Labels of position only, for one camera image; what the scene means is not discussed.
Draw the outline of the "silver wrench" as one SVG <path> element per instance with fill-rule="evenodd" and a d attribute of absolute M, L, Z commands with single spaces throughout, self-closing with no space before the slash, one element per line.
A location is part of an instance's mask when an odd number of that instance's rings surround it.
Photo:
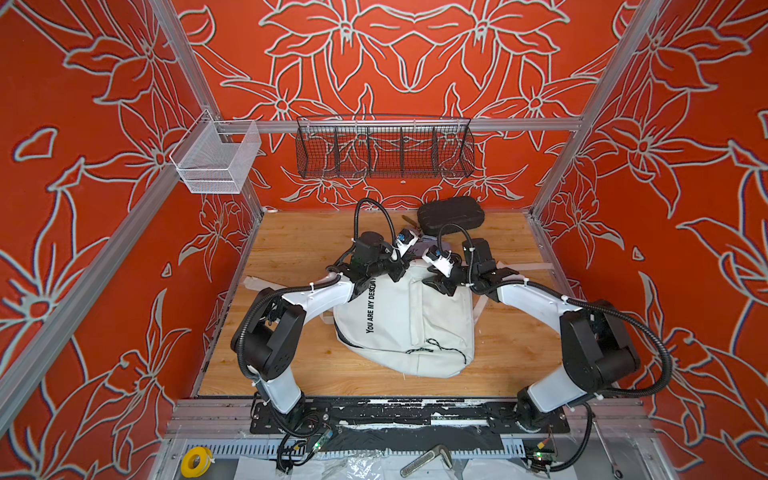
<path fill-rule="evenodd" d="M 602 448 L 603 448 L 603 450 L 605 452 L 606 458 L 607 458 L 607 460 L 608 460 L 608 462 L 610 464 L 613 478 L 617 479 L 617 480 L 622 480 L 624 478 L 623 472 L 621 471 L 618 463 L 616 462 L 616 460 L 614 458 L 614 455 L 612 454 L 612 452 L 611 452 L 611 450 L 609 448 L 608 442 L 607 442 L 607 440 L 605 438 L 605 435 L 602 432 L 602 429 L 601 429 L 598 421 L 597 420 L 593 420 L 592 421 L 592 425 L 593 425 L 594 432 L 597 435 L 598 440 L 599 440 L 599 442 L 600 442 L 600 444 L 601 444 L 601 446 L 602 446 Z"/>

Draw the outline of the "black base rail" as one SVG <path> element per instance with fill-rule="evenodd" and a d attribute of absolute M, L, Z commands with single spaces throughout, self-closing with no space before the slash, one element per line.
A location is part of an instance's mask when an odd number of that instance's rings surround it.
<path fill-rule="evenodd" d="M 313 414 L 345 428 L 488 427 L 493 433 L 524 434 L 514 421 L 514 398 L 315 396 L 300 401 L 290 423 Z"/>

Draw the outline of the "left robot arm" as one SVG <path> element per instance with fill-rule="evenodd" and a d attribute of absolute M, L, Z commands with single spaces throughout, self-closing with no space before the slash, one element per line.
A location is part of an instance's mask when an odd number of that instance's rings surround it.
<path fill-rule="evenodd" d="M 387 242 L 366 231 L 333 264 L 327 275 L 304 286 L 259 292 L 233 335 L 230 348 L 240 372 L 278 414 L 289 417 L 304 394 L 291 370 L 304 325 L 322 313 L 363 296 L 382 275 L 397 282 L 407 268 L 407 252 L 418 236 L 405 229 Z"/>

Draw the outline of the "black hard zip case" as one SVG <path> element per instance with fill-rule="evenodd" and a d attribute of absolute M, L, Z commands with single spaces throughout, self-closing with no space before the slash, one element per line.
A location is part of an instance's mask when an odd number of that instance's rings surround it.
<path fill-rule="evenodd" d="M 448 227 L 448 224 L 471 230 L 480 227 L 485 221 L 485 212 L 480 204 L 467 196 L 424 203 L 417 209 L 416 215 L 422 232 L 430 236 L 437 236 L 442 227 L 444 234 L 459 231 L 457 227 Z"/>

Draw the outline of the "grey angled metal bracket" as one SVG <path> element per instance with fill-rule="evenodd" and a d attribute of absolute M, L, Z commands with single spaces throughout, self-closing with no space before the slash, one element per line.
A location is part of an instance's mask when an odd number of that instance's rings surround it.
<path fill-rule="evenodd" d="M 413 473 L 436 459 L 440 459 L 449 470 L 453 469 L 454 462 L 450 450 L 445 445 L 438 444 L 402 467 L 400 476 L 402 478 L 408 478 Z"/>

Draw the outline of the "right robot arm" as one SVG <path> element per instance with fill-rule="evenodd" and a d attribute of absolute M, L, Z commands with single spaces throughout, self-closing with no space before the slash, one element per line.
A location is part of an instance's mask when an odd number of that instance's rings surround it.
<path fill-rule="evenodd" d="M 590 303 L 562 294 L 509 267 L 498 267 L 483 239 L 466 240 L 462 254 L 429 247 L 423 254 L 433 277 L 427 283 L 448 295 L 467 287 L 478 296 L 520 310 L 550 327 L 560 338 L 561 365 L 520 390 L 514 421 L 536 432 L 565 406 L 585 405 L 597 397 L 642 398 L 670 383 L 674 361 L 664 342 L 648 326 L 605 301 Z M 616 382 L 641 366 L 628 329 L 647 337 L 658 354 L 661 372 L 647 387 L 622 389 Z"/>

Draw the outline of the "white canvas backpack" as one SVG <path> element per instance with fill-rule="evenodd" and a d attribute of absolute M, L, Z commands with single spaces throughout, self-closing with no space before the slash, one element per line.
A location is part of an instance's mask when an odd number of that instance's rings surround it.
<path fill-rule="evenodd" d="M 336 337 L 359 356 L 405 375 L 451 378 L 475 356 L 475 312 L 469 288 L 452 297 L 425 286 L 434 274 L 418 260 L 398 282 L 374 280 L 361 297 L 329 311 Z"/>

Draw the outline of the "yellow tape roll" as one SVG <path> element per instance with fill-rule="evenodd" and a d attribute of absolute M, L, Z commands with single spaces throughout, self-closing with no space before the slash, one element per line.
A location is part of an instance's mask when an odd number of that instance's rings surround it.
<path fill-rule="evenodd" d="M 185 479 L 196 479 L 202 477 L 214 463 L 214 455 L 209 448 L 193 447 L 180 461 L 179 471 Z"/>

